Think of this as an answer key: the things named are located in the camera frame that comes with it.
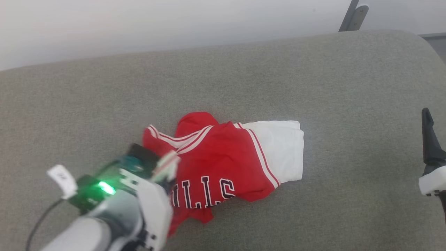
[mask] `red and white shirt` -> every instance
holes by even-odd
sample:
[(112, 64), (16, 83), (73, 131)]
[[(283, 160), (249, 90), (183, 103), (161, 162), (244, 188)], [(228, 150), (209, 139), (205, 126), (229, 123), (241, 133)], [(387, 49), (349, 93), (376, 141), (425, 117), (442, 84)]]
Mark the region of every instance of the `red and white shirt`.
[(174, 150), (181, 158), (171, 193), (170, 234), (188, 217), (210, 221), (210, 207), (227, 199), (256, 201), (281, 183), (302, 179), (298, 121), (218, 124), (209, 113), (189, 113), (175, 137), (146, 128), (143, 145), (159, 156)]

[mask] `gray fabric surface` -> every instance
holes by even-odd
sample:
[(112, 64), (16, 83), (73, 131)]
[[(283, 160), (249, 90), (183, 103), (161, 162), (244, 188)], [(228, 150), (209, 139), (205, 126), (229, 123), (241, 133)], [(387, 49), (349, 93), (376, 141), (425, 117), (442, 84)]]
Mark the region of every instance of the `gray fabric surface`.
[[(328, 34), (53, 63), (0, 72), (0, 250), (19, 251), (60, 196), (45, 174), (79, 177), (188, 112), (220, 122), (299, 120), (303, 180), (254, 203), (187, 220), (165, 250), (444, 250), (440, 201), (421, 196), (421, 109), (446, 146), (446, 67), (400, 31)], [(76, 217), (42, 225), (38, 250)]]

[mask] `red fabric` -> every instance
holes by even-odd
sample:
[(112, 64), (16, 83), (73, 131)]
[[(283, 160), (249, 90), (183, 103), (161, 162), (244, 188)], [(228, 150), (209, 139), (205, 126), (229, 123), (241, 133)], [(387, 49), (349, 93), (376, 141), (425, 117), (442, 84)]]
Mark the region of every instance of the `red fabric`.
[[(174, 187), (171, 193), (174, 214), (169, 235), (173, 234), (188, 217), (203, 223), (209, 222), (213, 218), (210, 206), (216, 205), (216, 201), (220, 203), (225, 201), (229, 197), (228, 194), (247, 201), (255, 201), (265, 198), (274, 190), (274, 186), (261, 167), (259, 155), (246, 130), (235, 128), (231, 122), (219, 125), (209, 113), (189, 113), (180, 120), (175, 136), (186, 136), (210, 125), (213, 127), (207, 133), (206, 131), (200, 133), (205, 136), (195, 148), (185, 153), (181, 153), (184, 151), (182, 147), (179, 148), (181, 161), (177, 171), (178, 203), (174, 205), (176, 201), (174, 196), (176, 187)], [(175, 149), (159, 139), (156, 134), (154, 136), (152, 134), (154, 133), (149, 129), (144, 132), (143, 145), (146, 148), (159, 155)], [(183, 182), (187, 182), (189, 186), (183, 187), (185, 185)], [(189, 208), (186, 201), (188, 195), (190, 195)], [(193, 209), (196, 203), (199, 203), (201, 208)]]

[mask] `white wall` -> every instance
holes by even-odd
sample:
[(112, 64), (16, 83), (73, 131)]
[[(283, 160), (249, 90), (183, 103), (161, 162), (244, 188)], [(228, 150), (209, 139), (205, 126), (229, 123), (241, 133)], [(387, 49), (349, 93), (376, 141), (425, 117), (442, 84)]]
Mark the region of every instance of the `white wall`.
[(0, 0), (0, 70), (337, 32), (350, 0)]
[(401, 29), (415, 34), (446, 32), (446, 0), (359, 0), (369, 6), (360, 30)]

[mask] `green light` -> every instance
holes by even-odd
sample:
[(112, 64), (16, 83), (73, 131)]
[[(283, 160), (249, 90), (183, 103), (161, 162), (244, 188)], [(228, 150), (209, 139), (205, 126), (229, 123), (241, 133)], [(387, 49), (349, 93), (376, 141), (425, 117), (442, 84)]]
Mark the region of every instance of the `green light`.
[(103, 181), (99, 182), (98, 185), (104, 192), (106, 192), (108, 194), (113, 195), (116, 193), (116, 190), (112, 186), (110, 186), (109, 184), (107, 184)]

